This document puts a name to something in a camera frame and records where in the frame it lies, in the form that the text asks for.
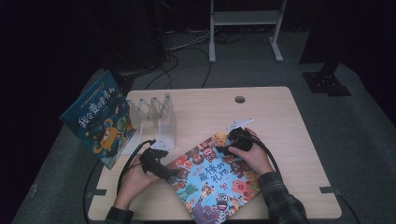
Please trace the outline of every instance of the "hand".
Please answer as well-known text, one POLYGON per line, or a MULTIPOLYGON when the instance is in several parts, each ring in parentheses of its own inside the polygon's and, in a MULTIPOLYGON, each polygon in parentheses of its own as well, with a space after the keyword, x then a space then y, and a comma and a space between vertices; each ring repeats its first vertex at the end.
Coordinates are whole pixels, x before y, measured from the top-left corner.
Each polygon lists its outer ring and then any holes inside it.
POLYGON ((113 205, 116 208, 128 210, 132 199, 143 192, 149 185, 160 179, 156 175, 146 175, 143 172, 142 165, 139 164, 139 157, 140 155, 136 155, 130 166, 132 168, 126 172, 122 180, 119 194, 113 205))
MULTIPOLYGON (((257 134, 255 134, 249 128, 245 128, 245 130, 248 131, 251 135, 257 137, 257 134)), ((262 149, 255 143, 253 143, 250 151, 243 151, 236 147, 229 147, 228 150, 242 158, 242 160, 244 160, 250 166, 250 168, 259 175, 274 171, 270 161, 268 160, 267 153, 265 153, 264 149, 262 149)))

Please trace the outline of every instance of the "book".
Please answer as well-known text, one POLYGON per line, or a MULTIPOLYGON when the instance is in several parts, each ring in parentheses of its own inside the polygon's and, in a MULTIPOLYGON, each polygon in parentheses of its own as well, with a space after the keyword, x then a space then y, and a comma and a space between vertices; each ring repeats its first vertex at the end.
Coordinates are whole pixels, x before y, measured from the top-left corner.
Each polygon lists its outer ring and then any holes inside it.
POLYGON ((226 221, 260 192, 245 161, 217 150, 230 144, 227 133, 215 133, 166 165, 180 170, 168 182, 198 224, 226 221))
POLYGON ((108 169, 135 133, 126 97, 105 71, 60 116, 60 120, 108 169))

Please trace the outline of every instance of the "white rack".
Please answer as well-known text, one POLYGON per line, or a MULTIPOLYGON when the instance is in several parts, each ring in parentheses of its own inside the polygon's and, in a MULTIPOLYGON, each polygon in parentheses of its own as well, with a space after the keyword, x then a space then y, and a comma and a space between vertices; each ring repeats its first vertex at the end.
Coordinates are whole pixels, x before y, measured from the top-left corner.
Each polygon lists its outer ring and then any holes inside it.
POLYGON ((258 25, 258 24, 274 24, 276 26, 273 36, 269 37, 271 47, 276 57, 276 61, 283 62, 277 46, 277 37, 279 35, 280 25, 282 23, 287 0, 282 1, 279 10, 266 11, 225 11, 215 12, 215 0, 210 3, 210 41, 209 41, 209 61, 216 62, 215 49, 215 26, 217 25, 258 25))

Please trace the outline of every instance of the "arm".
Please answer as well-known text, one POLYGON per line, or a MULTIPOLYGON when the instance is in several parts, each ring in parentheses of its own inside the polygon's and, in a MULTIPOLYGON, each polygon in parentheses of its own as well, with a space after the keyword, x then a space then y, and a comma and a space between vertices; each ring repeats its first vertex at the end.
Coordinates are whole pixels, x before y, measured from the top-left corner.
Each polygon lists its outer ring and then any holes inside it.
POLYGON ((143 192, 149 185, 159 180, 156 175, 146 175, 139 164, 137 155, 131 164, 131 169, 125 174, 116 201, 107 213, 106 224, 130 223, 134 212, 129 210, 131 201, 143 192))
MULTIPOLYGON (((246 130, 257 137, 257 134, 250 129, 246 128, 246 130)), ((308 223, 303 204, 289 194, 280 175, 274 172, 268 156, 262 148, 253 144, 250 151, 242 151, 236 147, 229 147, 229 150, 246 161, 250 168, 260 175, 258 181, 262 197, 268 206, 271 222, 308 223)))

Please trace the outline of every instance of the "sleeve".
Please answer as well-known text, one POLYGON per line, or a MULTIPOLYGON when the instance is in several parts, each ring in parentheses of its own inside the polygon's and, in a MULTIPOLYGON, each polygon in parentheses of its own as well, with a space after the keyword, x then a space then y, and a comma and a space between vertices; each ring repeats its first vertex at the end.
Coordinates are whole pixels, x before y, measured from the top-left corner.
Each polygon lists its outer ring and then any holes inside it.
POLYGON ((303 204, 289 194, 280 175, 276 172, 261 175, 259 185, 271 223, 309 223, 303 204))
POLYGON ((105 224, 128 224, 131 222, 133 216, 133 211, 111 207, 107 213, 105 224))

